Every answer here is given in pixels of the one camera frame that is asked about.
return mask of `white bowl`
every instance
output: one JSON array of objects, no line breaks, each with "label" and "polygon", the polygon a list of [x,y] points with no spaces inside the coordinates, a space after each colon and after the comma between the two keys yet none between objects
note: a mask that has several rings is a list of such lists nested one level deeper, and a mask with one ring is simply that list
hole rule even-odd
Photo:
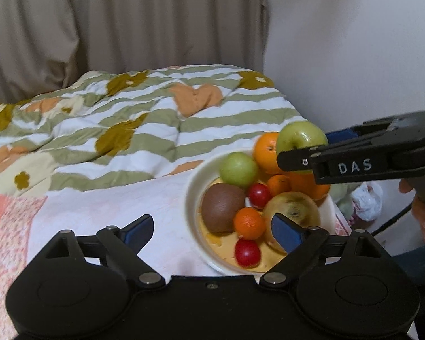
[{"label": "white bowl", "polygon": [[[249,148],[241,148],[234,152],[244,152],[252,155],[252,150]],[[194,238],[198,253],[203,260],[215,270],[224,275],[249,275],[254,274],[259,277],[262,274],[238,268],[221,259],[209,246],[206,239],[203,237],[197,222],[197,211],[202,202],[203,194],[209,187],[211,182],[219,177],[220,164],[224,158],[231,152],[218,154],[211,157],[209,160],[201,163],[191,175],[187,187],[183,193],[185,199],[182,202],[182,211],[188,229]],[[320,211],[321,227],[329,231],[330,234],[335,234],[335,208],[332,198],[328,195],[325,201],[318,209]]]}]

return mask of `screw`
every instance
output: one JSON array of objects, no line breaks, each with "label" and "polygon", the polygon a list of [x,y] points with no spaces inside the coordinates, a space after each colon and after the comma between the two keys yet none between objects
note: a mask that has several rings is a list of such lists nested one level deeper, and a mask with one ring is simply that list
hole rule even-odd
[{"label": "screw", "polygon": [[286,276],[280,272],[268,272],[263,276],[263,279],[272,285],[281,284],[286,280]]},{"label": "screw", "polygon": [[215,282],[210,282],[209,284],[206,284],[207,289],[217,289],[218,287],[219,285],[216,284]]},{"label": "screw", "polygon": [[139,276],[139,280],[147,285],[158,283],[162,279],[162,276],[157,272],[145,272]]}]

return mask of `blue object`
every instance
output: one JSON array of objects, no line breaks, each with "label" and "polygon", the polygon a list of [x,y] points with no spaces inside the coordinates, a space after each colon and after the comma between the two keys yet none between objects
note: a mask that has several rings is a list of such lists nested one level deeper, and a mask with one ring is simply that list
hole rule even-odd
[{"label": "blue object", "polygon": [[347,141],[348,139],[357,137],[359,137],[359,134],[352,131],[351,128],[337,130],[326,134],[326,138],[329,144],[339,143],[341,141]]},{"label": "blue object", "polygon": [[144,215],[137,221],[121,229],[120,239],[137,254],[150,241],[153,232],[153,218],[150,215]]},{"label": "blue object", "polygon": [[290,253],[302,244],[304,229],[291,222],[288,218],[284,221],[276,214],[272,217],[272,236],[282,246],[285,252]]}]

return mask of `curtain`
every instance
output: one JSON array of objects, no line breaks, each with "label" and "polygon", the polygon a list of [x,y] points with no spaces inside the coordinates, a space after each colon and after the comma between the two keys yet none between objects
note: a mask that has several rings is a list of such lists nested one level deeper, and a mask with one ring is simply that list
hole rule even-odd
[{"label": "curtain", "polygon": [[0,101],[113,73],[223,63],[261,71],[265,0],[0,0]]}]

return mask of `black cable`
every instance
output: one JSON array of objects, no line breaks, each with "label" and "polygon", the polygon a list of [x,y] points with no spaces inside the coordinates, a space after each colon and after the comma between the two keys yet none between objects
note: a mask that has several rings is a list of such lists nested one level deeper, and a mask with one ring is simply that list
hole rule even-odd
[{"label": "black cable", "polygon": [[408,204],[402,211],[397,213],[394,217],[392,217],[389,221],[382,224],[378,229],[373,231],[372,236],[376,236],[379,233],[382,233],[387,228],[391,227],[394,223],[396,223],[400,218],[402,218],[404,215],[406,215],[411,210],[411,203]]}]

